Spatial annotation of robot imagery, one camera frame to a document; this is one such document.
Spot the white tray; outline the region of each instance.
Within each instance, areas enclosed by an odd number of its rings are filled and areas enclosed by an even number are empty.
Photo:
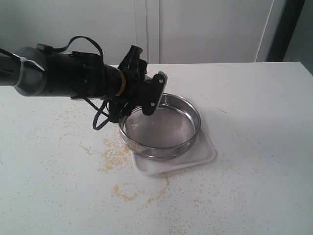
[[[216,150],[209,137],[199,131],[193,146],[183,155],[171,160],[154,161],[133,154],[135,168],[144,175],[154,175],[193,165],[204,164],[216,157]]]

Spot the table surface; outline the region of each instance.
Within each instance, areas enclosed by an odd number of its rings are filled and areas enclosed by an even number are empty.
[[[300,63],[149,65],[199,110],[216,159],[152,177],[69,98],[0,88],[1,234],[311,235],[313,77]]]

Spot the round sieve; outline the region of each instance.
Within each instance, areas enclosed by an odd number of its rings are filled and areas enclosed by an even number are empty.
[[[119,122],[124,143],[135,153],[155,160],[167,160],[185,153],[200,130],[198,111],[185,99],[163,94],[151,116],[141,108]]]

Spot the yellow ring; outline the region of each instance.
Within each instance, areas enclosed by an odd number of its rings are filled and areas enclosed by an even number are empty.
[[[118,93],[116,93],[115,96],[120,96],[123,91],[125,90],[125,87],[126,87],[126,79],[125,79],[125,76],[124,74],[122,73],[121,70],[118,70],[119,74],[121,75],[121,78],[122,78],[122,85],[121,85],[121,89],[119,89]]]

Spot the robotic arm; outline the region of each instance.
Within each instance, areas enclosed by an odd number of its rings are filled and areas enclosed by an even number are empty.
[[[64,54],[78,38],[92,43],[100,55],[73,51]],[[69,96],[83,99],[96,111],[93,128],[100,130],[108,122],[117,123],[140,106],[145,115],[152,115],[162,97],[167,76],[159,72],[146,75],[147,62],[139,58],[142,49],[131,46],[118,68],[103,63],[103,51],[92,39],[76,36],[66,47],[53,48],[37,44],[24,47],[15,54],[0,48],[0,86],[13,86],[24,96]],[[100,108],[91,98],[103,100]],[[97,125],[99,116],[107,119]]]

